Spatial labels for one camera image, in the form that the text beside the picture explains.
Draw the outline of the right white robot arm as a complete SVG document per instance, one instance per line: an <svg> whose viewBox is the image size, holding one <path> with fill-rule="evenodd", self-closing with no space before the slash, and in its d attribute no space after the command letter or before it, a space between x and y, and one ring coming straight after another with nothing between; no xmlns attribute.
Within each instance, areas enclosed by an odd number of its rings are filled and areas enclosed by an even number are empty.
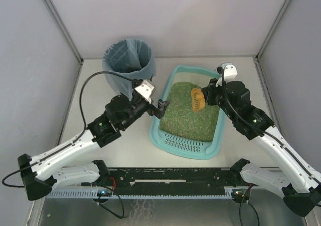
<svg viewBox="0 0 321 226"><path fill-rule="evenodd" d="M201 89L205 103L217 105L234 128L256 142L282 171L276 174L260 169L242 158L230 168L234 178L278 195L292 212L306 217L320 203L320 172L293 149L263 110L251 104L250 91L242 82L232 81L222 86L217 86L217 82L213 78Z"/></svg>

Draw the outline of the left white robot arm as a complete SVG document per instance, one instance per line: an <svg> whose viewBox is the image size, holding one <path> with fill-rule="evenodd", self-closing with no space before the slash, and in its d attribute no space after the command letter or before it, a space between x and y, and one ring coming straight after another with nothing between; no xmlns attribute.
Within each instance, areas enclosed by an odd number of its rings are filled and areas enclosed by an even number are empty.
<svg viewBox="0 0 321 226"><path fill-rule="evenodd" d="M115 96L105 111L94 121L85 124L84 131L70 140L36 156L22 154L17 158L23 188L29 201L47 196L57 186L94 183L108 175L102 160L85 166L68 167L67 164L90 151L102 148L121 137L144 113L162 118L168 101L153 105L154 86L147 80L133 82L132 98Z"/></svg>

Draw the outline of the orange litter scoop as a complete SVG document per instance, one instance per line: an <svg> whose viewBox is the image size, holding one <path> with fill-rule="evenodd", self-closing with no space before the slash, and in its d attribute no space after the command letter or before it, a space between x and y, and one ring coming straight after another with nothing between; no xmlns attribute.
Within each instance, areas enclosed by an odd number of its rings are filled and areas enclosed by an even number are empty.
<svg viewBox="0 0 321 226"><path fill-rule="evenodd" d="M193 112L199 112L205 108L202 104L203 93L200 88L193 88L191 90L192 110Z"/></svg>

